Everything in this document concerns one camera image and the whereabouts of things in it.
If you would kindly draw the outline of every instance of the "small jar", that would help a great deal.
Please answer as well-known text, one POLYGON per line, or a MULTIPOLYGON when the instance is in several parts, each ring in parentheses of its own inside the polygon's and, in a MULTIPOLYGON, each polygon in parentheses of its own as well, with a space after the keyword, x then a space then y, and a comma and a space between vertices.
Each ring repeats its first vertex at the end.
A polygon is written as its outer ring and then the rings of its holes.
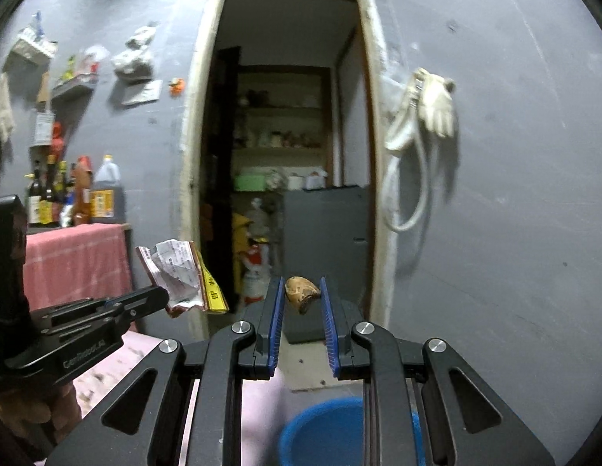
POLYGON ((271 133, 271 147, 280 148, 284 146, 282 132, 274 131, 271 133))

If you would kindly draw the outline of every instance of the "plastic jug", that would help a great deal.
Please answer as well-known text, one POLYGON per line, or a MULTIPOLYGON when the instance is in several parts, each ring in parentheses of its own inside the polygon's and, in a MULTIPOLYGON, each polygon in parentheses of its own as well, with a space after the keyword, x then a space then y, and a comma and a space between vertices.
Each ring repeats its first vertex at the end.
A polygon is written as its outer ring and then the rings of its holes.
POLYGON ((122 224, 126 222, 124 188, 120 182, 120 168, 106 155, 94 175, 90 189, 92 222, 122 224))

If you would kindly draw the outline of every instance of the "wall shelf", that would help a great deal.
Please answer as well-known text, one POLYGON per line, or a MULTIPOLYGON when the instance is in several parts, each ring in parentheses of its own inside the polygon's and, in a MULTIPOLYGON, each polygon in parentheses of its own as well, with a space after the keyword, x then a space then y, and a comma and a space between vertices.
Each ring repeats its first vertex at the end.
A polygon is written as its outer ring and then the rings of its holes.
POLYGON ((47 64, 55 57, 57 43, 49 42, 45 38, 36 42, 35 32, 29 28, 25 28, 18 34, 16 43, 12 47, 12 52, 34 64, 42 65, 47 64))
POLYGON ((247 114, 255 117, 311 117, 321 118, 322 108, 309 107, 246 107, 247 114))
POLYGON ((98 83, 97 74, 79 74, 53 88, 53 101, 68 101, 91 93, 98 83))
POLYGON ((236 156, 315 156, 322 155, 321 147, 309 149, 306 147, 249 147, 244 149, 234 149, 236 156))

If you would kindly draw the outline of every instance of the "blue bucket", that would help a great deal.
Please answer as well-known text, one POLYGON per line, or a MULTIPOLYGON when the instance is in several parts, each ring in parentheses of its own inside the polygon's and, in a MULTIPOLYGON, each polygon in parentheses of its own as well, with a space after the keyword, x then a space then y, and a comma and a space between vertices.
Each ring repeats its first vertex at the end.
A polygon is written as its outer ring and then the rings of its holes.
POLYGON ((281 466, 360 466, 364 436, 362 398, 342 398, 301 412, 279 439, 281 466))

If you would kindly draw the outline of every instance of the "green container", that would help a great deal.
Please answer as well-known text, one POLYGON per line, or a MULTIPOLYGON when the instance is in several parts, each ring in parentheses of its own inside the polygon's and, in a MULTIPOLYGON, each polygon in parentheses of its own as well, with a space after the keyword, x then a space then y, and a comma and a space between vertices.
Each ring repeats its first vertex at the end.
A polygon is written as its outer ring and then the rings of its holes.
POLYGON ((237 175, 234 178, 235 191, 266 191, 264 175, 237 175))

